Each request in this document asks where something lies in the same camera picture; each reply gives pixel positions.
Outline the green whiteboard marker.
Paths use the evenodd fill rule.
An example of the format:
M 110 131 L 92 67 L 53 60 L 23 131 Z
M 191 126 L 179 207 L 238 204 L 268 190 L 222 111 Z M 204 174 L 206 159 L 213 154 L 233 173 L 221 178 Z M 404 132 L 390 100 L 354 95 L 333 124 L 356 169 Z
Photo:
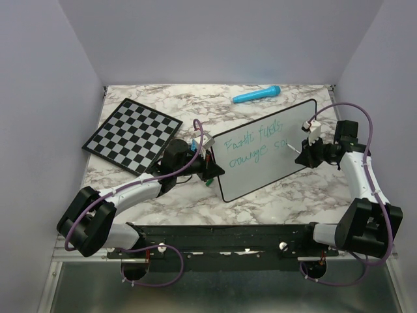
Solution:
M 300 154 L 301 152 L 299 150 L 297 150 L 295 147 L 293 147 L 291 144 L 287 143 L 286 144 L 287 147 L 289 147 L 292 151 L 294 151 L 297 154 Z

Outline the white whiteboard black frame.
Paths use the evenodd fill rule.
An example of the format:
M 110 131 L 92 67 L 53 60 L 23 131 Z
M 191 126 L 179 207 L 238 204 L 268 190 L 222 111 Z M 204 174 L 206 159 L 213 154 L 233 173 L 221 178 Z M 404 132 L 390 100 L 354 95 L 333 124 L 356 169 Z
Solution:
M 317 113 L 313 98 L 214 135 L 212 156 L 225 170 L 218 177 L 224 202 L 288 177 L 305 167 L 295 163 L 308 135 L 302 125 Z

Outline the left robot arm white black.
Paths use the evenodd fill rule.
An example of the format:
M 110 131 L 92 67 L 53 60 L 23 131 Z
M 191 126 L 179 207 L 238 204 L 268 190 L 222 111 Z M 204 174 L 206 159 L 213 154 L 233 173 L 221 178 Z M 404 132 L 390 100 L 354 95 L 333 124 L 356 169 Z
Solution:
M 197 143 L 172 140 L 162 159 L 125 185 L 105 190 L 82 188 L 57 223 L 67 251 L 77 250 L 89 257 L 101 248 L 121 248 L 131 258 L 145 248 L 139 229 L 132 224 L 116 224 L 114 219 L 127 209 L 168 193 L 180 176 L 196 175 L 208 181 L 225 173 L 210 152 Z

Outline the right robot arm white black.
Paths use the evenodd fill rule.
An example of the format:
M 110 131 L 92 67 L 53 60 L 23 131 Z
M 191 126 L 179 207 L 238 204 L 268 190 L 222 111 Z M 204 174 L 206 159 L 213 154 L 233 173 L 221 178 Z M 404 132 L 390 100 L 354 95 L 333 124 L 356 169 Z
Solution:
M 302 130 L 308 137 L 302 141 L 296 164 L 316 168 L 326 162 L 337 166 L 348 182 L 352 203 L 337 224 L 313 223 L 312 233 L 300 238 L 301 251 L 312 256 L 328 245 L 382 259 L 403 213 L 378 191 L 371 156 L 357 138 L 358 123 L 338 121 L 332 143 L 323 142 L 321 124 L 316 120 L 306 121 Z

